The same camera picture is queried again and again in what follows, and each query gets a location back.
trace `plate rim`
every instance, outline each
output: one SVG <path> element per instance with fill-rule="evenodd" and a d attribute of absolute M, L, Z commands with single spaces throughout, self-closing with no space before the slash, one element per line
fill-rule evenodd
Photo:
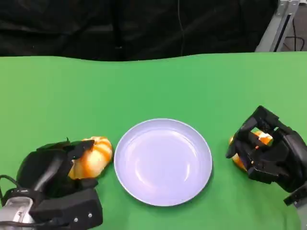
<path fill-rule="evenodd" d="M 199 191 L 196 192 L 196 194 L 194 194 L 193 196 L 191 197 L 188 197 L 187 199 L 184 199 L 183 201 L 179 202 L 179 203 L 175 203 L 175 204 L 171 204 L 171 205 L 156 205 L 156 204 L 152 204 L 148 201 L 145 201 L 143 199 L 139 199 L 137 198 L 134 194 L 132 194 L 132 192 L 129 191 L 129 189 L 123 184 L 123 182 L 121 181 L 119 175 L 118 175 L 118 169 L 117 169 L 117 164 L 116 164 L 116 161 L 117 161 L 117 152 L 118 152 L 118 146 L 122 143 L 123 139 L 125 138 L 125 136 L 131 131 L 133 130 L 134 128 L 144 124 L 144 123 L 148 123 L 148 122 L 152 122 L 152 121 L 157 121 L 157 120 L 166 120 L 166 121 L 172 121 L 172 122 L 178 122 L 182 125 L 185 125 L 187 126 L 188 128 L 192 129 L 194 132 L 196 132 L 200 137 L 201 139 L 204 141 L 204 143 L 206 144 L 208 150 L 209 150 L 209 155 L 210 155 L 210 174 L 208 176 L 208 179 L 205 181 L 204 185 L 201 186 L 201 189 Z M 145 121 L 142 121 L 140 123 L 137 123 L 136 125 L 132 126 L 129 130 L 127 130 L 125 132 L 125 134 L 120 138 L 118 144 L 116 145 L 116 148 L 115 148 L 115 152 L 114 152 L 114 169 L 115 169 L 115 174 L 116 174 L 116 177 L 120 183 L 120 185 L 126 190 L 126 192 L 128 192 L 132 197 L 134 197 L 135 199 L 145 203 L 145 204 L 148 204 L 148 205 L 151 205 L 151 206 L 156 206 L 156 207 L 171 207 L 171 206 L 177 206 L 177 205 L 181 205 L 181 204 L 184 204 L 186 202 L 188 202 L 189 200 L 192 200 L 194 197 L 196 197 L 205 187 L 206 185 L 208 184 L 210 178 L 211 178 L 211 175 L 212 175 L 212 169 L 213 169 L 213 160 L 212 160 L 212 154 L 211 154 L 211 150 L 210 150 L 210 147 L 207 143 L 207 141 L 205 140 L 205 138 L 195 129 L 193 128 L 192 126 L 190 126 L 189 124 L 187 123 L 184 123 L 182 121 L 178 121 L 178 120 L 175 120 L 175 119 L 171 119 L 171 118 L 154 118 L 154 119 L 149 119 L 149 120 L 145 120 Z"/>

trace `black cable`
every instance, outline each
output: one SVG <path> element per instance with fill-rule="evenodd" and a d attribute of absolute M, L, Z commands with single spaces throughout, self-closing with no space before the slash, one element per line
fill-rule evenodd
<path fill-rule="evenodd" d="M 44 223 L 20 223 L 16 221 L 0 221 L 0 226 L 12 226 L 20 228 L 36 228 L 46 226 L 49 222 Z"/>
<path fill-rule="evenodd" d="M 16 185 L 17 188 L 21 188 L 21 186 L 17 183 L 17 181 L 15 181 L 12 177 L 8 176 L 8 175 L 0 175 L 0 179 L 5 178 L 8 179 L 9 181 L 11 181 L 14 185 Z"/>
<path fill-rule="evenodd" d="M 8 179 L 9 181 L 11 181 L 14 185 L 16 185 L 17 188 L 21 188 L 20 185 L 17 183 L 17 181 L 15 181 L 12 177 L 8 176 L 8 175 L 0 175 L 0 180 L 2 178 Z M 3 205 L 3 194 L 1 191 L 1 187 L 0 187 L 0 203 Z"/>
<path fill-rule="evenodd" d="M 305 39 L 303 39 L 302 37 L 298 37 L 298 36 L 296 36 L 296 37 L 294 37 L 294 36 L 288 36 L 288 37 L 286 37 L 286 38 L 296 38 L 296 39 L 300 39 L 300 40 L 302 41 L 302 46 L 301 46 L 301 48 L 300 48 L 299 51 L 302 51 L 302 50 L 304 49 L 304 47 L 305 47 Z"/>
<path fill-rule="evenodd" d="M 184 36 L 184 30 L 183 30 L 183 26 L 182 26 L 181 19 L 180 19 L 180 0 L 177 0 L 177 14 L 178 14 L 178 21 L 179 21 L 179 26 L 180 26 L 180 30 L 181 30 L 181 36 L 182 36 L 180 56 L 183 56 L 185 36 Z"/>
<path fill-rule="evenodd" d="M 296 30 L 295 30 L 294 18 L 292 20 L 292 26 L 293 26 L 293 34 L 294 34 L 294 51 L 296 51 Z"/>

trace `orange striped gourd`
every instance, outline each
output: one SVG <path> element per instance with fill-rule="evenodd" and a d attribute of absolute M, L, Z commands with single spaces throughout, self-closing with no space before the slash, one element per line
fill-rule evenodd
<path fill-rule="evenodd" d="M 83 140 L 94 140 L 95 142 L 81 158 L 73 160 L 73 166 L 69 172 L 69 177 L 73 180 L 99 176 L 112 159 L 112 146 L 107 138 L 91 137 Z"/>
<path fill-rule="evenodd" d="M 254 132 L 258 137 L 259 137 L 259 140 L 262 141 L 262 143 L 264 144 L 269 144 L 269 142 L 273 139 L 271 135 L 267 134 L 267 133 L 264 133 L 262 131 L 256 131 Z M 229 140 L 229 144 L 232 142 L 233 140 L 233 137 L 230 138 Z M 244 167 L 242 161 L 240 160 L 238 154 L 236 153 L 235 156 L 232 157 L 232 160 L 234 161 L 234 163 L 241 169 L 243 169 L 244 171 L 246 171 L 246 168 Z"/>

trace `cable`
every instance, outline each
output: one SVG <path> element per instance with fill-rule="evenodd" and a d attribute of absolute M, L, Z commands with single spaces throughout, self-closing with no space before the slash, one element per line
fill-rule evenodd
<path fill-rule="evenodd" d="M 16 185 L 17 188 L 21 188 L 21 186 L 17 183 L 17 181 L 15 181 L 12 177 L 8 176 L 8 175 L 0 175 L 0 179 L 5 178 L 8 179 L 9 181 L 11 181 L 14 185 Z"/>
<path fill-rule="evenodd" d="M 16 221 L 0 221 L 0 226 L 12 226 L 12 227 L 20 227 L 20 228 L 36 228 L 47 225 L 48 222 L 44 223 L 20 223 Z"/>
<path fill-rule="evenodd" d="M 298 37 L 298 36 L 296 36 L 296 37 L 294 37 L 294 36 L 288 36 L 288 37 L 286 37 L 286 38 L 296 38 L 296 39 L 300 39 L 300 40 L 302 41 L 302 46 L 301 46 L 301 48 L 300 48 L 299 51 L 302 51 L 302 50 L 304 49 L 304 47 L 305 47 L 305 39 L 303 39 L 302 37 Z"/>
<path fill-rule="evenodd" d="M 180 19 L 180 0 L 178 0 L 178 2 L 177 2 L 177 14 L 178 14 L 178 20 L 179 20 L 181 36 L 182 36 L 180 56 L 183 56 L 183 48 L 184 48 L 184 43 L 185 43 L 185 36 L 184 36 L 184 30 L 183 30 L 183 26 L 182 26 L 181 19 Z"/>
<path fill-rule="evenodd" d="M 0 221 L 0 226 L 12 226 L 20 228 L 37 228 L 37 227 L 61 227 L 68 226 L 67 223 L 64 223 L 60 218 L 53 218 L 47 222 L 43 223 L 21 223 L 16 221 Z"/>
<path fill-rule="evenodd" d="M 21 186 L 17 183 L 17 181 L 15 181 L 12 177 L 8 176 L 8 175 L 0 175 L 0 180 L 2 178 L 8 179 L 9 181 L 11 181 L 14 185 L 16 185 L 17 188 L 21 188 Z M 1 191 L 1 187 L 0 187 L 0 203 L 3 205 L 2 203 L 3 201 L 3 194 Z"/>
<path fill-rule="evenodd" d="M 293 26 L 293 34 L 294 34 L 294 51 L 296 51 L 296 30 L 295 30 L 294 18 L 292 20 L 292 26 Z"/>

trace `small pumpkin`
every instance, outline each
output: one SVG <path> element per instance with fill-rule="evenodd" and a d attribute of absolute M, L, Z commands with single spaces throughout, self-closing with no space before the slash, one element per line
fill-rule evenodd
<path fill-rule="evenodd" d="M 266 145 L 269 144 L 269 142 L 273 139 L 270 134 L 264 133 L 262 131 L 256 131 L 254 132 L 254 134 L 256 134 L 259 137 L 259 140 Z M 229 144 L 232 142 L 233 139 L 234 137 L 230 138 Z M 239 168 L 243 169 L 244 171 L 247 171 L 237 153 L 232 157 L 232 160 Z"/>
<path fill-rule="evenodd" d="M 112 159 L 112 145 L 106 137 L 83 140 L 94 140 L 94 145 L 81 158 L 73 160 L 73 166 L 68 174 L 73 180 L 98 177 Z"/>

